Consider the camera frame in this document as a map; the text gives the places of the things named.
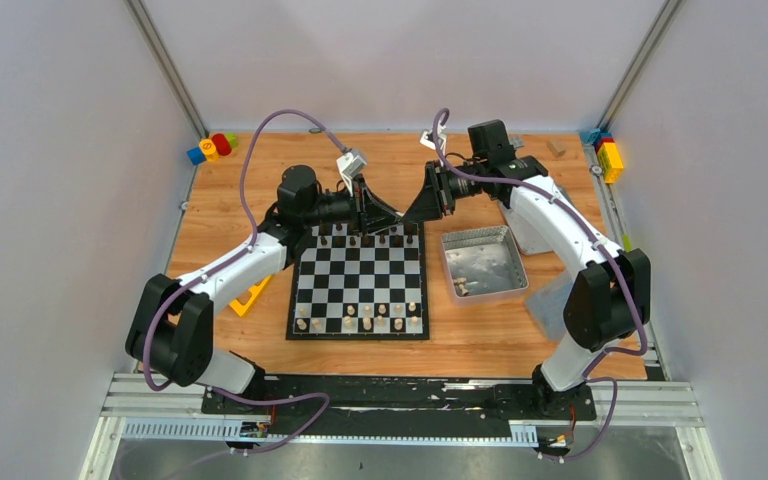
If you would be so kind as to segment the black white chessboard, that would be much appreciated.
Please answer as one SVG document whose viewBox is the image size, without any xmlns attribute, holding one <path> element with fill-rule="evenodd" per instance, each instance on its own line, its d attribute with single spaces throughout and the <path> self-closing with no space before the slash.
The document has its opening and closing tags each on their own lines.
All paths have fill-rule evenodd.
<svg viewBox="0 0 768 480">
<path fill-rule="evenodd" d="M 288 340 L 428 340 L 430 309 L 425 248 L 425 225 L 397 225 L 376 235 L 360 235 L 345 225 L 328 225 L 312 229 L 315 243 L 307 248 L 294 265 L 286 338 Z M 416 315 L 408 312 L 408 304 L 418 306 Z M 345 307 L 353 304 L 356 333 L 342 333 Z M 359 305 L 371 304 L 373 330 L 364 332 Z M 387 304 L 387 325 L 375 330 L 379 304 Z M 397 316 L 395 304 L 403 305 Z M 299 306 L 306 306 L 309 317 L 307 332 L 295 330 Z M 413 330 L 410 320 L 420 319 L 421 327 Z M 313 333 L 311 320 L 324 320 L 325 331 Z M 403 318 L 403 332 L 392 332 L 392 320 Z"/>
</svg>

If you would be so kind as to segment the metal tin box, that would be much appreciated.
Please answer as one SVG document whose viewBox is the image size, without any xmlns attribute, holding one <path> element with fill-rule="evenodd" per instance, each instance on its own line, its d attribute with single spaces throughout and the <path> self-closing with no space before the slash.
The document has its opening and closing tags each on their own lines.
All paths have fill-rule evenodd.
<svg viewBox="0 0 768 480">
<path fill-rule="evenodd" d="M 482 227 L 441 236 L 443 270 L 457 306 L 516 298 L 529 280 L 507 226 Z"/>
</svg>

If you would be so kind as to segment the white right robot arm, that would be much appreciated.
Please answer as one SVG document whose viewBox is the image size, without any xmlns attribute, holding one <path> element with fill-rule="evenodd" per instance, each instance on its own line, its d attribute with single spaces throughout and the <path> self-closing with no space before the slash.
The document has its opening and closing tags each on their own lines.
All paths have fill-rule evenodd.
<svg viewBox="0 0 768 480">
<path fill-rule="evenodd" d="M 556 417 L 569 407 L 570 391 L 608 354 L 645 354 L 651 262 L 642 250 L 623 249 L 587 221 L 538 160 L 518 156 L 500 120 L 469 127 L 472 155 L 453 166 L 444 152 L 449 114 L 439 110 L 420 137 L 436 158 L 426 164 L 423 186 L 403 220 L 439 220 L 454 214 L 457 200 L 485 193 L 562 261 L 572 280 L 561 312 L 565 333 L 536 368 L 530 392 L 537 413 Z"/>
</svg>

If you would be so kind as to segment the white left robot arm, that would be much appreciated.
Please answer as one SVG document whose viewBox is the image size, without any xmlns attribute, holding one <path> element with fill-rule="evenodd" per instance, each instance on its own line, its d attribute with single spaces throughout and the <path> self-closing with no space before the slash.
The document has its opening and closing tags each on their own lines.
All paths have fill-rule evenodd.
<svg viewBox="0 0 768 480">
<path fill-rule="evenodd" d="M 146 282 L 125 351 L 146 374 L 157 372 L 178 386 L 223 390 L 239 411 L 256 412 L 266 400 L 264 371 L 215 346 L 217 314 L 249 287 L 296 263 L 313 242 L 313 228 L 344 225 L 374 234 L 402 219 L 362 175 L 332 192 L 321 187 L 311 167 L 292 166 L 282 175 L 276 202 L 242 244 L 179 278 L 157 274 Z"/>
</svg>

